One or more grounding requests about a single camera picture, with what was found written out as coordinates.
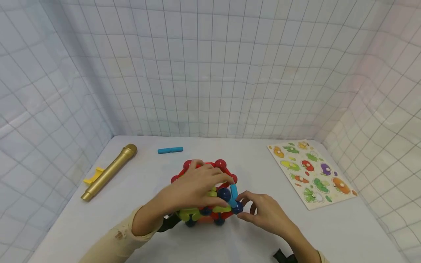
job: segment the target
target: magnetic ball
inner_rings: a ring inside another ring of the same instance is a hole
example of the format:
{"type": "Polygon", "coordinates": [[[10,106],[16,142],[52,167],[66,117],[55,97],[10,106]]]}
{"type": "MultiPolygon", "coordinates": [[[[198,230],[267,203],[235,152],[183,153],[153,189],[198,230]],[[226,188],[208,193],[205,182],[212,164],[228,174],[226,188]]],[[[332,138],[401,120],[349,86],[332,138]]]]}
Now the magnetic ball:
{"type": "Polygon", "coordinates": [[[234,183],[236,183],[237,184],[237,180],[238,180],[238,178],[237,178],[237,176],[235,175],[235,174],[231,174],[231,177],[232,177],[232,179],[234,180],[234,183]]]}
{"type": "Polygon", "coordinates": [[[231,209],[231,211],[234,213],[234,215],[241,213],[243,210],[242,204],[237,201],[237,207],[234,207],[231,209]]]}
{"type": "Polygon", "coordinates": [[[225,202],[228,202],[231,199],[231,192],[228,190],[228,188],[220,188],[218,189],[218,197],[225,202]]]}
{"type": "Polygon", "coordinates": [[[215,161],[215,167],[218,167],[219,169],[225,169],[226,168],[226,162],[223,159],[218,159],[215,161]]]}
{"type": "Polygon", "coordinates": [[[225,219],[220,218],[220,219],[214,220],[213,222],[215,223],[215,225],[221,226],[225,223],[225,219]]]}
{"type": "Polygon", "coordinates": [[[196,225],[197,221],[193,221],[192,219],[190,219],[189,221],[186,221],[186,226],[188,227],[193,227],[194,225],[196,225]]]}
{"type": "Polygon", "coordinates": [[[187,161],[185,161],[184,162],[184,164],[183,164],[183,169],[185,170],[185,171],[187,171],[187,169],[190,167],[190,163],[192,162],[192,160],[187,160],[187,161]]]}
{"type": "Polygon", "coordinates": [[[171,178],[171,183],[174,183],[177,179],[178,179],[178,176],[174,175],[174,176],[171,178]]]}
{"type": "Polygon", "coordinates": [[[208,215],[211,215],[211,213],[212,213],[212,209],[210,209],[209,207],[204,207],[203,209],[201,209],[200,211],[200,214],[201,215],[203,215],[203,216],[208,216],[208,215]]]}

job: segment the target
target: dark blue magnetic ball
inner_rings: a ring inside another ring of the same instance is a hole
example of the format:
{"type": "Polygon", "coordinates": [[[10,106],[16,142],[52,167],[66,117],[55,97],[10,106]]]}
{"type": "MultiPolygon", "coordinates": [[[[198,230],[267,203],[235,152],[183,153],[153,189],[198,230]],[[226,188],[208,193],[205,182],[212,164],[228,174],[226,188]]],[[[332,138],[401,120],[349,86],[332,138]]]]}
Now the dark blue magnetic ball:
{"type": "Polygon", "coordinates": [[[213,222],[215,223],[215,225],[221,226],[225,223],[225,219],[220,218],[220,219],[214,220],[213,222]]]}
{"type": "Polygon", "coordinates": [[[232,208],[231,211],[234,213],[234,215],[241,213],[243,210],[242,204],[237,201],[237,207],[232,208]]]}
{"type": "Polygon", "coordinates": [[[203,216],[208,216],[208,215],[211,215],[211,213],[212,213],[212,209],[210,209],[209,207],[204,207],[203,209],[201,209],[200,211],[200,214],[201,215],[203,215],[203,216]]]}
{"type": "Polygon", "coordinates": [[[231,199],[231,192],[228,190],[228,188],[220,188],[218,190],[218,197],[225,202],[228,202],[231,199]]]}
{"type": "Polygon", "coordinates": [[[193,221],[192,219],[190,219],[189,221],[186,221],[186,226],[193,227],[196,225],[196,223],[197,221],[193,221]]]}

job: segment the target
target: vegetable puzzle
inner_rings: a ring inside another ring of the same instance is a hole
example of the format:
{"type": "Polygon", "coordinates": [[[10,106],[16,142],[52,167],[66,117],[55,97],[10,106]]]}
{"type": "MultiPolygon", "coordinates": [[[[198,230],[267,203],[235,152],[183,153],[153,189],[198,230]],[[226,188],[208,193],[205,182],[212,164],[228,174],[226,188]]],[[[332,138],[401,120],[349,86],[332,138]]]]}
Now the vegetable puzzle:
{"type": "Polygon", "coordinates": [[[287,141],[268,146],[308,210],[357,196],[341,171],[333,170],[311,142],[287,141]]]}

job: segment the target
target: grid wall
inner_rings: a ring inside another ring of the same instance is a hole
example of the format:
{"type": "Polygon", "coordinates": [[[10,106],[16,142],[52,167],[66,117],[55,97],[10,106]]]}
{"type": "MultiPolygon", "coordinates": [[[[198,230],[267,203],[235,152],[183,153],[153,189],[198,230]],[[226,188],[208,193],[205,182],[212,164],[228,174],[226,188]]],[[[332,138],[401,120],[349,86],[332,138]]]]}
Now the grid wall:
{"type": "Polygon", "coordinates": [[[100,79],[115,134],[319,133],[321,141],[362,84],[355,70],[390,8],[373,0],[56,5],[76,36],[70,55],[92,69],[79,72],[100,79]]]}
{"type": "Polygon", "coordinates": [[[357,72],[363,85],[324,145],[411,263],[421,260],[421,9],[395,1],[357,72]]]}
{"type": "Polygon", "coordinates": [[[27,262],[111,138],[39,1],[0,0],[0,262],[27,262]]]}

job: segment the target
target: left hand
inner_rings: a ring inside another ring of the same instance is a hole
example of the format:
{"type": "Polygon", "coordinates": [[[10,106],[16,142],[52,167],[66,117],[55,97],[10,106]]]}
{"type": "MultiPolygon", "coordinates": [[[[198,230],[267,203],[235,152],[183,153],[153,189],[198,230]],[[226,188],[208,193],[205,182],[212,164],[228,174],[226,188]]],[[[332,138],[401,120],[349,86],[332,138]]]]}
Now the left hand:
{"type": "Polygon", "coordinates": [[[221,169],[205,164],[202,160],[192,160],[185,174],[162,189],[155,198],[166,203],[169,213],[194,207],[227,207],[228,204],[221,198],[207,195],[216,184],[223,182],[234,184],[232,177],[221,169]]]}

